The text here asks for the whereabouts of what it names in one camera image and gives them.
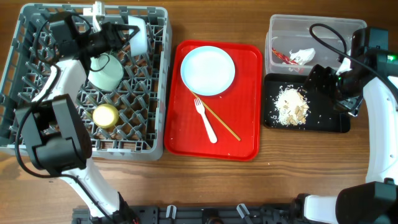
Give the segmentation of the light blue bowl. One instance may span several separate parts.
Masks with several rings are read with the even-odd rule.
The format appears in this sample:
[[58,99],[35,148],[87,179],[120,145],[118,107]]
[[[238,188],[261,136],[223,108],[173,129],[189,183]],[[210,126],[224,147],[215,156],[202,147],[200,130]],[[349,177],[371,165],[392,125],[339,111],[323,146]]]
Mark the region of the light blue bowl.
[[135,34],[129,41],[131,56],[135,57],[147,52],[147,29],[146,22],[138,17],[128,16],[128,24],[138,26],[139,32]]

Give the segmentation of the pale green saucer bowl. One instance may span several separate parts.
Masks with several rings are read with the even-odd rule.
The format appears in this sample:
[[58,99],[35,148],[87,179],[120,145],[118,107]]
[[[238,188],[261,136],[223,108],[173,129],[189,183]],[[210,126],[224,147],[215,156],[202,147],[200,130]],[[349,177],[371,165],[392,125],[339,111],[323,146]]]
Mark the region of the pale green saucer bowl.
[[102,90],[112,91],[118,87],[123,76],[124,67],[115,56],[101,54],[97,58],[91,58],[88,80],[94,86]]

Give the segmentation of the white tissue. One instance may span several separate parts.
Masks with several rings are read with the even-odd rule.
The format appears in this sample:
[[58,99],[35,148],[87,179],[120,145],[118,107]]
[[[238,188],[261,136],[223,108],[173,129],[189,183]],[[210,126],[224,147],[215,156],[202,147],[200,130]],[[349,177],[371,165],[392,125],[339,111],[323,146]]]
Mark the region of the white tissue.
[[314,58],[316,51],[314,48],[300,49],[297,52],[289,52],[290,59],[293,60],[298,65],[305,65],[309,63]]

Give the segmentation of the rice and nut scraps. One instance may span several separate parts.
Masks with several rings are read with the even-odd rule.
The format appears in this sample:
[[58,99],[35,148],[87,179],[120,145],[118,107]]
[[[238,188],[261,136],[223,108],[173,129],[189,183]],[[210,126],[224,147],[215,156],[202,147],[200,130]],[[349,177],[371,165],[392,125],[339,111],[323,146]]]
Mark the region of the rice and nut scraps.
[[271,116],[274,124],[283,126],[306,124],[310,108],[307,98],[299,88],[294,88],[293,85],[280,86],[277,95],[272,96],[271,100],[271,105],[274,106],[271,112],[276,112],[276,115]]

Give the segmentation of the red snack wrapper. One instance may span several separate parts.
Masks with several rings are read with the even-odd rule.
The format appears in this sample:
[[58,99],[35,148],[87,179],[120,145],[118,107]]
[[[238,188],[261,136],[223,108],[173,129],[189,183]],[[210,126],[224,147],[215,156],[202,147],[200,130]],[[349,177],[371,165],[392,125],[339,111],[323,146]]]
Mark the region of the red snack wrapper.
[[274,70],[279,73],[303,73],[303,68],[299,68],[299,64],[289,58],[288,56],[284,55],[283,53],[277,51],[275,48],[272,48],[273,54],[282,61],[280,64],[275,64],[273,66]]

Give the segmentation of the yellow cup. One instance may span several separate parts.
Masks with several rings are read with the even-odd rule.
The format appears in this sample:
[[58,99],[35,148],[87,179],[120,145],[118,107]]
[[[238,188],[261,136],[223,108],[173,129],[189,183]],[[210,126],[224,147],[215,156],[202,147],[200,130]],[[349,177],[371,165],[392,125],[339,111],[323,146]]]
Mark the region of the yellow cup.
[[119,111],[113,105],[102,104],[94,109],[92,118],[100,128],[110,128],[118,122]]

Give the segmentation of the white round plate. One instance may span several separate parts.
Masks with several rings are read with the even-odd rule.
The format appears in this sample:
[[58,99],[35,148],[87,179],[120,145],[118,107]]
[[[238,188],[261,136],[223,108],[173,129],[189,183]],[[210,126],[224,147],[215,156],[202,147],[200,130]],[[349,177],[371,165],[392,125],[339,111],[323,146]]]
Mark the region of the white round plate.
[[182,60],[180,75],[185,86],[202,96],[226,91],[234,81],[235,64],[221,48],[202,46],[191,50]]

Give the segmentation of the wooden chopstick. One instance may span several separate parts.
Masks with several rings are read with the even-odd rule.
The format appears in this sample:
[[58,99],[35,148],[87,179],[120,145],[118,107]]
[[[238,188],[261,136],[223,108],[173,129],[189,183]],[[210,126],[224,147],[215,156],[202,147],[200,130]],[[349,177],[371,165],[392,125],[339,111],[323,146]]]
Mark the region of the wooden chopstick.
[[[197,94],[195,94],[192,91],[190,91],[190,92],[195,98],[199,98]],[[208,110],[238,141],[241,140],[241,138],[206,103],[204,103],[202,100],[201,100],[201,102],[203,103],[203,105],[205,107],[205,114],[206,114],[206,110]]]

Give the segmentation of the white plastic fork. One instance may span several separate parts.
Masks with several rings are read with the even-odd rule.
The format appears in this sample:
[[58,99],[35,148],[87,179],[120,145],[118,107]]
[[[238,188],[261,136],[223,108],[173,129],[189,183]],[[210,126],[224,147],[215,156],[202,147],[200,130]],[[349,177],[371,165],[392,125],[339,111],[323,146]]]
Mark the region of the white plastic fork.
[[205,114],[205,107],[204,107],[203,103],[201,102],[201,100],[199,98],[195,98],[194,102],[195,102],[195,108],[196,108],[197,112],[202,117],[202,120],[205,125],[205,129],[206,129],[206,132],[207,132],[210,142],[213,144],[217,143],[218,139],[217,139],[216,134],[215,134],[215,132]]

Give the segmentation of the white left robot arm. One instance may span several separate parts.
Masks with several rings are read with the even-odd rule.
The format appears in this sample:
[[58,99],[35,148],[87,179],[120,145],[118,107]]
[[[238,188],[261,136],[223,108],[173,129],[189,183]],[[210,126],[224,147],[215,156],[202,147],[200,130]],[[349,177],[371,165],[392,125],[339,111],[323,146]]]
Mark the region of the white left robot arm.
[[76,27],[75,12],[58,12],[42,27],[53,35],[49,60],[51,74],[40,93],[25,107],[16,109],[18,129],[15,155],[20,167],[38,178],[66,182],[89,208],[92,223],[139,223],[139,217],[121,194],[101,175],[92,158],[92,142],[76,108],[75,100],[91,69],[91,58],[119,52],[140,33],[138,25],[89,25],[84,33]]

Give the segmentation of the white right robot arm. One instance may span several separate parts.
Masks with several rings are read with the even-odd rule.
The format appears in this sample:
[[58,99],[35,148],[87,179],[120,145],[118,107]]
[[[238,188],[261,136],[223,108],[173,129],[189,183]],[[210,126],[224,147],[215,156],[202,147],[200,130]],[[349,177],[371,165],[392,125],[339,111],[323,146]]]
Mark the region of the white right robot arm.
[[300,215],[318,223],[397,223],[397,54],[388,49],[388,31],[377,27],[353,34],[351,53],[338,50],[311,32],[324,47],[350,60],[338,73],[316,65],[303,87],[338,105],[361,98],[369,118],[369,165],[365,184],[336,197],[306,195]]

